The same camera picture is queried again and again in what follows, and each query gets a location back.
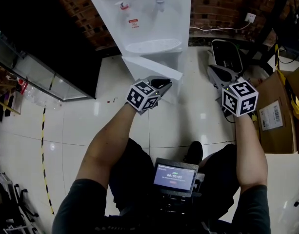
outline handheld device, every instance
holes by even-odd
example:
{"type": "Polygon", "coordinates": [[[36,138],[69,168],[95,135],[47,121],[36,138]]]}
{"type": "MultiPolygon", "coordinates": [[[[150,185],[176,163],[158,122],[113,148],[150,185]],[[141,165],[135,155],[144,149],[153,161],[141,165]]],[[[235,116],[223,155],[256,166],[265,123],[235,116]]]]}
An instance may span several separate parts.
{"type": "Polygon", "coordinates": [[[163,194],[190,197],[198,168],[198,165],[157,158],[154,187],[163,194]]]}

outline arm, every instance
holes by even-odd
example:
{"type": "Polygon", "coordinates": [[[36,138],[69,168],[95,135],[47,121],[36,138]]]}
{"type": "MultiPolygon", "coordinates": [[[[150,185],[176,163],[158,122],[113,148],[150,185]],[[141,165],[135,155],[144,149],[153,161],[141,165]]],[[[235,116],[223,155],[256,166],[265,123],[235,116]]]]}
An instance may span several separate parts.
{"type": "Polygon", "coordinates": [[[122,156],[137,111],[125,104],[90,143],[76,179],[91,179],[108,188],[110,170],[122,156]]]}
{"type": "Polygon", "coordinates": [[[267,161],[255,127],[248,115],[235,118],[237,178],[241,194],[256,186],[267,186],[267,161]]]}

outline brick wall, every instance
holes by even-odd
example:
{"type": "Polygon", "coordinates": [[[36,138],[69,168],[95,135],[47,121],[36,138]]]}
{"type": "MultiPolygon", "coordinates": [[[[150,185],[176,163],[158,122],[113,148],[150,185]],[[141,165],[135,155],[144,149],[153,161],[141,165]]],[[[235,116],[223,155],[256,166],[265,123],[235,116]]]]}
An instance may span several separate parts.
{"type": "MultiPolygon", "coordinates": [[[[90,0],[59,0],[77,24],[82,33],[99,50],[115,43],[90,0]]],[[[254,40],[264,26],[264,13],[270,12],[275,0],[192,0],[191,26],[203,29],[218,27],[241,28],[246,25],[244,18],[247,12],[257,15],[255,22],[241,31],[221,30],[202,32],[191,29],[191,36],[238,37],[245,40],[254,40]]],[[[294,0],[289,0],[281,15],[285,18],[289,13],[289,6],[294,6],[294,0]]],[[[271,33],[266,43],[272,44],[276,40],[275,33],[271,33]]]]}

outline gray sleeve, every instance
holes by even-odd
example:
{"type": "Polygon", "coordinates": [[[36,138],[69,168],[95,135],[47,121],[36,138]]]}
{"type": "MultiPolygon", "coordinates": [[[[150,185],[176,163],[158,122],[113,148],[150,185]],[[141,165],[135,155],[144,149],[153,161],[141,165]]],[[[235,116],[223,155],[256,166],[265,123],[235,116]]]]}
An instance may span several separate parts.
{"type": "Polygon", "coordinates": [[[76,180],[55,216],[52,234],[90,233],[102,221],[106,189],[90,179],[76,180]]]}
{"type": "Polygon", "coordinates": [[[243,233],[271,234],[265,185],[250,188],[240,196],[232,225],[234,229],[243,233]]]}

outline faucet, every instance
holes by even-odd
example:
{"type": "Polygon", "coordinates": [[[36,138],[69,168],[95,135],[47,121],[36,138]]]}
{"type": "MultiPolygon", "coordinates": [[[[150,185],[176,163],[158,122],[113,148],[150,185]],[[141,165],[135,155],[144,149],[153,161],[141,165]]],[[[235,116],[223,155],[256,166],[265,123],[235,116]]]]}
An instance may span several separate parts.
{"type": "Polygon", "coordinates": [[[156,0],[156,4],[160,12],[164,11],[164,0],[156,0]]]}

